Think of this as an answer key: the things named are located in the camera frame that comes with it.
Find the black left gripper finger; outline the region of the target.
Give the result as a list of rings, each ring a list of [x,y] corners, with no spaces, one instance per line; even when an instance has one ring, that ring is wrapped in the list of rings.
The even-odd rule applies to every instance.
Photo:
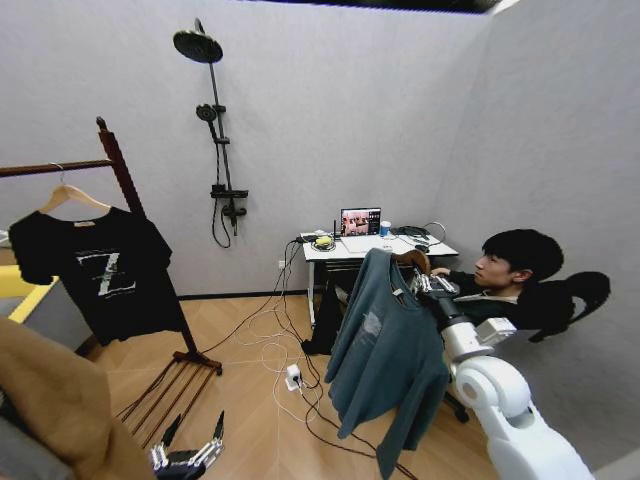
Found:
[[[169,466],[168,447],[171,445],[180,424],[181,415],[178,415],[165,430],[160,442],[149,449],[150,463],[154,472],[166,469]]]
[[[200,467],[203,467],[204,470],[209,469],[224,450],[224,417],[225,411],[222,411],[216,422],[212,439],[207,442],[193,457],[191,465],[194,468],[199,469]]]

